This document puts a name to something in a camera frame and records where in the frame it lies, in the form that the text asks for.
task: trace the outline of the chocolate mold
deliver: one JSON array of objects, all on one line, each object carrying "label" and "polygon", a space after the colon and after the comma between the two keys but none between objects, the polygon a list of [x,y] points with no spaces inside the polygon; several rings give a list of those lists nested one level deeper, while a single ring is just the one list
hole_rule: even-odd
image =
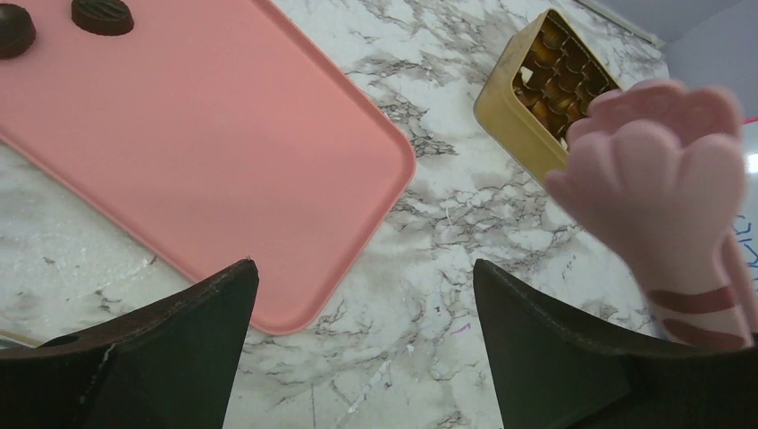
[{"label": "chocolate mold", "polygon": [[618,88],[561,14],[548,9],[510,40],[474,115],[542,182],[566,165],[561,140],[569,126],[588,115],[592,100]]}]

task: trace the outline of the pink plastic tray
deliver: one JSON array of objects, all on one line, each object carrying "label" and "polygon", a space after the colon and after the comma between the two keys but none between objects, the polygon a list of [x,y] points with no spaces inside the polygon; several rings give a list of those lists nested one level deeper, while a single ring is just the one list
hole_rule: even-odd
[{"label": "pink plastic tray", "polygon": [[112,38],[14,2],[38,39],[0,61],[0,139],[192,281],[251,256],[261,331],[313,321],[413,176],[405,137],[266,0],[125,0]]}]

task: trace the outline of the white marble surface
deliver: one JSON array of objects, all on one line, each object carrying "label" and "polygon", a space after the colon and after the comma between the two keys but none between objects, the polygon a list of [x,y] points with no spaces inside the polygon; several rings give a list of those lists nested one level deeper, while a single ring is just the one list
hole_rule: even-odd
[{"label": "white marble surface", "polygon": [[[628,86],[661,54],[569,0],[276,0],[408,134],[417,175],[321,317],[250,332],[230,428],[497,428],[471,270],[491,259],[630,329],[649,316],[627,270],[476,124],[508,39],[558,6]],[[0,146],[0,327],[46,340],[187,283]]]}]

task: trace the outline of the chocolate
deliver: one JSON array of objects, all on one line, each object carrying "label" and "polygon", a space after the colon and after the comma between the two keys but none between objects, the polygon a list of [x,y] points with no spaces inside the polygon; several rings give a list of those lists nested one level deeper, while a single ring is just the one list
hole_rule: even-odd
[{"label": "chocolate", "polygon": [[17,4],[0,4],[0,59],[23,54],[36,37],[37,31],[26,9]]},{"label": "chocolate", "polygon": [[129,6],[121,0],[73,0],[72,21],[100,36],[121,36],[134,28]]}]

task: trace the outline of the pink paw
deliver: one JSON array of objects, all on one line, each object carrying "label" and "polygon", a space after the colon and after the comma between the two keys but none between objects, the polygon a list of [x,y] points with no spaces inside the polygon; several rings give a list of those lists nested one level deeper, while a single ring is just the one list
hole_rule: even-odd
[{"label": "pink paw", "polygon": [[666,253],[674,242],[710,251],[740,207],[743,171],[739,145],[727,135],[681,147],[668,127],[635,120],[610,135],[592,132],[575,140],[567,170],[550,172],[545,187],[626,260],[640,252]]},{"label": "pink paw", "polygon": [[612,134],[623,125],[647,119],[668,128],[687,146],[709,134],[742,136],[743,114],[737,99],[724,88],[698,88],[687,92],[675,80],[644,80],[628,91],[615,90],[597,97],[589,117],[572,124],[569,148],[582,136],[601,131]]},{"label": "pink paw", "polygon": [[624,259],[672,339],[751,345],[722,255],[746,187],[738,104],[721,89],[653,81],[601,96],[590,114],[569,129],[566,171],[545,188]]}]

